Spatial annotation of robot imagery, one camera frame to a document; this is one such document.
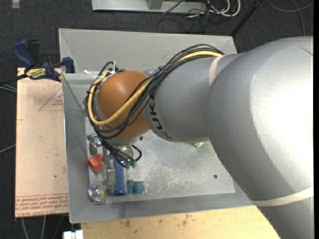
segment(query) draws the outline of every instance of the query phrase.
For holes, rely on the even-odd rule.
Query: cable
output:
[[[94,95],[96,94],[97,89],[101,86],[101,84],[105,82],[105,79],[110,77],[110,72],[103,72],[103,74],[100,75],[98,79],[93,82],[93,84],[89,88],[88,95],[83,102],[88,111],[89,122],[93,127],[94,131],[96,132],[97,136],[103,143],[103,146],[107,150],[109,150],[109,152],[114,156],[114,158],[120,165],[126,168],[129,168],[131,165],[134,166],[134,163],[141,158],[142,152],[138,148],[136,148],[140,155],[137,159],[133,159],[131,156],[110,145],[107,142],[108,139],[112,139],[120,135],[127,126],[131,125],[135,121],[135,119],[146,107],[150,96],[154,95],[154,92],[157,89],[157,87],[161,84],[165,77],[174,69],[194,59],[203,57],[216,57],[220,55],[223,55],[221,51],[207,44],[198,44],[182,50],[181,52],[175,54],[163,67],[159,67],[159,69],[155,71],[152,75],[142,80],[132,91],[132,93],[127,98],[123,106],[119,110],[117,110],[110,118],[104,121],[100,121],[98,118],[96,105],[94,103]],[[111,121],[113,121],[114,117],[118,117],[130,105],[132,105],[132,107],[122,122],[120,122],[118,125],[114,127],[105,127],[105,124],[108,124]],[[114,131],[116,131],[116,133],[112,135],[106,134]]]
[[[43,237],[44,237],[45,223],[46,223],[46,216],[44,216],[44,218],[43,218],[43,225],[42,225],[42,231],[41,231],[41,239],[43,239]]]
[[[305,24],[304,24],[304,19],[303,19],[303,16],[301,15],[301,10],[304,9],[304,8],[307,8],[308,6],[312,5],[314,1],[310,2],[310,4],[302,7],[302,8],[298,8],[298,6],[296,5],[296,3],[293,1],[293,0],[289,0],[293,5],[294,7],[296,8],[296,10],[282,10],[282,9],[279,9],[277,7],[274,7],[272,4],[269,3],[268,0],[266,0],[267,3],[274,9],[278,10],[278,11],[282,11],[282,12],[297,12],[298,15],[299,15],[299,18],[300,18],[300,21],[301,21],[301,26],[302,26],[302,31],[303,31],[303,36],[306,35],[306,32],[305,32]]]
[[[28,235],[28,232],[26,231],[25,223],[24,223],[24,219],[23,219],[23,218],[21,218],[21,223],[22,223],[22,228],[23,228],[24,236],[25,236],[26,239],[29,239],[29,235]],[[40,237],[40,239],[43,239],[43,237],[44,237],[45,224],[46,224],[46,216],[43,217],[43,225],[42,225],[42,230],[41,230],[41,237]]]
[[[4,84],[7,84],[7,83],[15,82],[15,81],[21,80],[21,79],[23,79],[23,78],[27,78],[27,77],[28,77],[28,76],[27,76],[26,74],[22,74],[22,75],[19,75],[19,76],[14,77],[14,78],[5,80],[5,81],[3,81],[3,82],[0,82],[0,85],[4,85]]]
[[[307,4],[307,5],[305,5],[305,6],[303,6],[303,7],[301,7],[301,8],[296,8],[295,10],[285,10],[285,9],[280,9],[280,8],[278,8],[278,7],[275,7],[274,5],[272,5],[270,2],[269,2],[269,0],[266,0],[267,1],[267,3],[272,7],[272,8],[274,8],[274,9],[276,9],[276,10],[278,10],[278,11],[282,11],[282,12],[296,12],[296,11],[299,11],[299,10],[303,10],[303,9],[306,9],[306,8],[308,8],[309,6],[311,6],[313,3],[314,3],[314,0],[312,0],[309,4]]]
[[[22,223],[22,228],[23,228],[23,232],[24,232],[25,239],[29,239],[28,232],[26,231],[25,224],[24,224],[24,219],[23,219],[23,218],[21,218],[21,223]]]
[[[11,145],[11,146],[9,146],[9,147],[7,147],[7,148],[4,148],[3,150],[0,151],[0,154],[4,153],[4,152],[6,152],[6,151],[8,151],[8,150],[10,150],[10,149],[13,149],[14,147],[15,147],[15,144],[14,144],[14,145]]]
[[[61,219],[60,219],[60,221],[59,221],[59,223],[58,223],[58,226],[56,227],[56,229],[55,229],[55,231],[54,231],[54,234],[53,234],[52,239],[55,239],[55,237],[56,237],[56,235],[57,235],[57,233],[58,233],[58,230],[59,230],[59,228],[60,228],[60,226],[61,226],[61,223],[62,223],[62,221],[63,221],[63,218],[64,218],[64,216],[61,217]]]
[[[182,58],[180,58],[179,61],[192,57],[192,56],[219,56],[220,54],[212,52],[212,51],[198,51],[198,52],[194,52],[193,54],[188,54],[187,56],[184,56]],[[136,93],[128,100],[125,102],[125,104],[122,105],[121,108],[119,108],[111,117],[109,117],[106,120],[97,120],[94,118],[93,112],[92,112],[92,99],[93,99],[93,94],[95,92],[95,89],[97,87],[97,85],[103,80],[104,77],[106,77],[108,75],[108,72],[103,73],[100,78],[98,78],[94,83],[93,86],[90,88],[90,91],[88,93],[88,115],[90,120],[92,121],[92,123],[96,124],[96,125],[106,125],[109,124],[110,122],[114,121],[118,116],[120,116],[134,101],[136,101],[136,99],[143,93],[143,91],[146,89],[146,87],[148,86],[148,84],[150,82],[146,82],[139,90],[136,91]]]
[[[171,12],[174,10],[176,7],[178,7],[184,0],[180,0],[177,4],[175,4],[172,8],[168,9],[167,11],[163,12],[162,15]]]
[[[239,13],[240,8],[241,8],[240,0],[236,0],[237,10],[235,12],[233,12],[233,13],[227,13],[230,10],[230,1],[229,0],[226,0],[227,1],[227,9],[222,9],[222,10],[217,10],[210,0],[206,0],[206,1],[208,3],[208,7],[211,7],[213,9],[213,10],[209,9],[209,12],[215,13],[215,14],[219,14],[219,15],[222,15],[222,16],[225,16],[225,17],[234,17],[234,16],[236,16]]]
[[[11,85],[8,85],[8,84],[4,84],[3,86],[6,87],[6,88],[9,88],[9,89],[12,89],[12,90],[16,91],[16,88],[14,86],[11,86]]]
[[[6,90],[6,91],[9,91],[9,92],[12,92],[12,93],[16,93],[16,90],[14,90],[14,89],[12,89],[12,88],[0,86],[0,89],[1,89],[1,90]]]

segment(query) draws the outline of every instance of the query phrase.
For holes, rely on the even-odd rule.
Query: metal base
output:
[[[92,10],[165,12],[177,3],[175,1],[163,1],[160,9],[150,10],[147,0],[92,0]],[[182,2],[171,12],[188,13],[195,9],[205,10],[205,5],[201,2]]]

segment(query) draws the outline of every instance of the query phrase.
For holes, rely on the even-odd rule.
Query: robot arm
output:
[[[134,109],[135,117],[124,123],[133,134],[121,138],[119,133],[108,143],[132,144],[148,130],[146,125],[168,141],[210,140],[234,180],[282,238],[314,238],[313,39],[283,39],[237,55],[210,52],[215,55],[185,63],[179,58],[172,64],[174,71],[164,72],[149,92],[147,85],[160,70],[138,73],[136,81],[132,72],[121,73],[127,75],[122,81],[121,74],[111,76],[118,84],[114,98],[121,93],[122,101],[132,100],[118,122]],[[126,94],[120,91],[124,86],[129,86]],[[107,95],[100,91],[97,97],[104,120],[119,109],[117,105],[105,112]],[[134,102],[140,102],[143,113]],[[125,128],[116,133],[125,133]]]

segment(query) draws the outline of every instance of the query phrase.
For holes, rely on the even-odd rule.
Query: black cable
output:
[[[26,78],[26,77],[27,77],[26,74],[22,74],[22,75],[19,75],[19,76],[14,77],[14,78],[5,80],[5,81],[3,81],[3,82],[0,82],[0,85],[4,85],[4,84],[7,84],[7,83],[15,82],[15,81],[24,79],[24,78]]]
[[[146,81],[148,82],[148,85],[145,87],[145,89],[143,90],[143,92],[141,93],[141,95],[137,98],[136,102],[132,105],[128,115],[125,117],[125,119],[120,122],[118,125],[112,127],[112,128],[108,128],[106,129],[104,126],[98,126],[95,125],[90,119],[90,124],[92,125],[93,129],[95,130],[97,136],[100,138],[100,140],[102,141],[104,147],[110,151],[110,153],[114,156],[115,160],[122,166],[127,167],[127,165],[132,165],[134,162],[138,161],[141,156],[142,156],[142,152],[141,150],[139,150],[136,146],[133,146],[133,148],[135,148],[138,152],[139,152],[139,156],[137,159],[133,159],[132,157],[130,157],[129,155],[127,155],[126,153],[120,151],[119,149],[111,146],[107,140],[115,138],[116,136],[120,135],[127,126],[131,125],[137,118],[138,116],[141,114],[141,112],[143,111],[143,109],[146,107],[147,103],[149,102],[150,96],[154,95],[155,90],[158,88],[158,86],[162,83],[162,81],[173,71],[175,70],[177,67],[181,66],[184,63],[187,63],[191,60],[195,60],[198,58],[203,58],[203,57],[211,57],[208,55],[195,55],[195,56],[191,56],[188,58],[185,58],[185,56],[187,56],[188,54],[192,54],[194,52],[200,52],[200,51],[212,51],[215,53],[219,53],[219,54],[223,54],[221,51],[219,51],[218,49],[216,49],[215,47],[211,46],[211,45],[207,45],[207,44],[197,44],[194,45],[192,47],[186,48],[182,51],[180,51],[179,53],[176,53],[163,67],[160,67],[158,70],[156,70],[154,73],[152,73],[149,77],[145,78],[144,80],[142,80],[137,87],[132,91],[130,97],[128,97],[128,99],[130,99],[134,93],[136,93],[136,91],[142,86],[143,83],[145,83]],[[97,84],[97,86],[95,86],[93,93],[88,92],[87,97],[84,99],[83,103],[85,104],[85,106],[87,106],[87,100],[89,95],[92,95],[92,106],[91,106],[91,111],[93,113],[93,116],[98,120],[98,114],[97,114],[97,109],[95,106],[95,102],[94,102],[94,95],[97,92],[97,88],[98,86],[102,83],[99,82]],[[131,118],[133,116],[136,116],[134,118],[134,120],[132,122],[129,123],[129,121],[131,120]]]
[[[15,144],[0,150],[0,154],[5,153],[6,151],[13,149],[14,147],[15,147]]]
[[[303,36],[306,35],[306,32],[305,32],[305,24],[304,24],[303,16],[302,16],[302,14],[301,14],[300,11],[301,11],[302,9],[305,9],[305,8],[311,6],[311,5],[314,3],[314,0],[312,0],[309,4],[307,4],[306,6],[303,6],[303,7],[301,7],[301,8],[298,8],[298,6],[296,5],[296,3],[295,3],[293,0],[289,0],[289,1],[294,5],[294,7],[296,8],[295,10],[284,10],[284,9],[280,9],[280,8],[277,8],[277,7],[273,6],[273,5],[269,2],[269,0],[266,0],[266,1],[267,1],[268,5],[269,5],[270,7],[272,7],[273,9],[275,9],[275,10],[278,10],[278,11],[281,11],[281,12],[297,12],[298,15],[299,15],[300,21],[301,21]]]
[[[105,69],[106,69],[109,65],[114,65],[114,61],[109,61],[109,62],[107,62],[107,63],[102,67],[102,69],[101,69],[101,71],[100,71],[100,73],[99,73],[99,76],[101,76],[101,75],[104,73]]]
[[[177,4],[175,4],[172,8],[168,9],[167,11],[163,12],[162,15],[171,12],[174,10],[177,6],[179,6],[184,0],[180,0]]]
[[[136,161],[138,161],[138,160],[142,157],[142,151],[141,151],[139,148],[137,148],[135,145],[132,145],[132,147],[133,147],[135,150],[137,150],[138,153],[139,153],[139,156],[137,157],[137,159],[135,159],[135,162],[136,162]]]

